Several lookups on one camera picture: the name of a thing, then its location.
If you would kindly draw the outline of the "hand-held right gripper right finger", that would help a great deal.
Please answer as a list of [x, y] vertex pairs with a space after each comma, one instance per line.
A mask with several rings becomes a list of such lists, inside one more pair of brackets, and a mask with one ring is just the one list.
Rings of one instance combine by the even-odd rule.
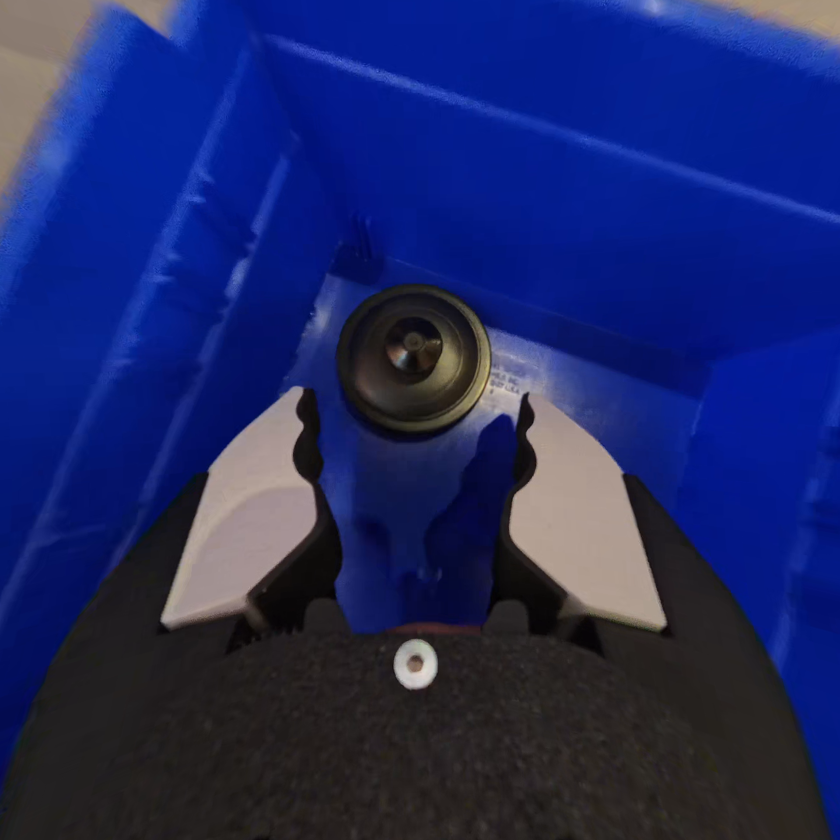
[[521, 399], [513, 487], [493, 560], [492, 615], [535, 635], [592, 621], [667, 627], [622, 468], [540, 394]]

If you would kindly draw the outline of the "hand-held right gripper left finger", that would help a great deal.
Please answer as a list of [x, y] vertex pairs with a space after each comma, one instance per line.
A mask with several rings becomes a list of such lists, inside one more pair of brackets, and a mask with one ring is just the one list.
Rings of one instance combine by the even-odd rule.
[[229, 617], [255, 634], [344, 630], [319, 435], [315, 392], [294, 386], [216, 457], [163, 607], [166, 630]]

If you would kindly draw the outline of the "blue plastic bin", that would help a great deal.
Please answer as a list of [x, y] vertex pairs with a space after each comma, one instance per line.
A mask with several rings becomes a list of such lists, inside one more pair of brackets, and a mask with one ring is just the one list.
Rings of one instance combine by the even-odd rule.
[[[345, 320], [449, 291], [439, 434]], [[207, 471], [318, 400], [344, 630], [161, 624]], [[492, 615], [522, 398], [661, 633]], [[2, 204], [2, 838], [838, 838], [838, 47], [692, 2], [97, 11]]]

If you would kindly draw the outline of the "black bottle lid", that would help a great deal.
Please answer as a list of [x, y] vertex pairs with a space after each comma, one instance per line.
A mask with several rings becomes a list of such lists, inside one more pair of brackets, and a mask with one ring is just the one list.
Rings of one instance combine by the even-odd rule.
[[366, 298], [345, 320], [335, 352], [348, 405], [387, 434], [427, 437], [459, 423], [487, 388], [487, 330], [463, 299], [407, 284]]

